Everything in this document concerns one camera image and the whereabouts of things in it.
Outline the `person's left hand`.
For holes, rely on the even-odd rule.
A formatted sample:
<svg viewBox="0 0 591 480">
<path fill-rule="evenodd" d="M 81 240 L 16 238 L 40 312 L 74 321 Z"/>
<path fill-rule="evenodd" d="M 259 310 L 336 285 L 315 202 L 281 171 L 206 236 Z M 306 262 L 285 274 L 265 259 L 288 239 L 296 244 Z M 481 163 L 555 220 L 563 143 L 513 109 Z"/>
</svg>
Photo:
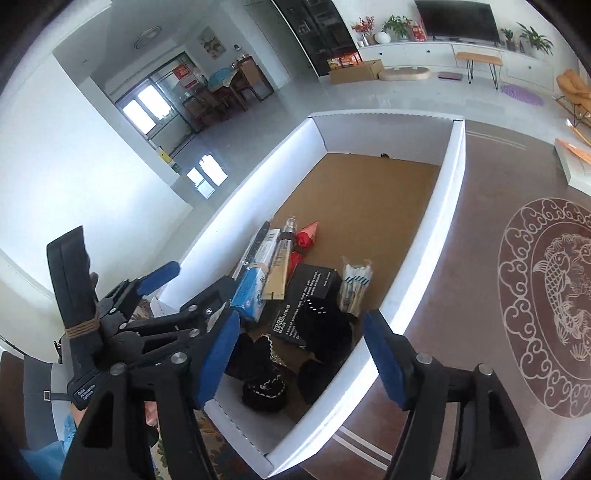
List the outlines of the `person's left hand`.
<svg viewBox="0 0 591 480">
<path fill-rule="evenodd" d="M 74 404 L 70 405 L 70 413 L 64 421 L 64 448 L 67 449 L 75 436 L 77 427 L 81 423 L 86 410 L 78 410 Z M 158 425 L 158 412 L 155 402 L 144 403 L 145 421 L 148 427 L 156 428 Z"/>
</svg>

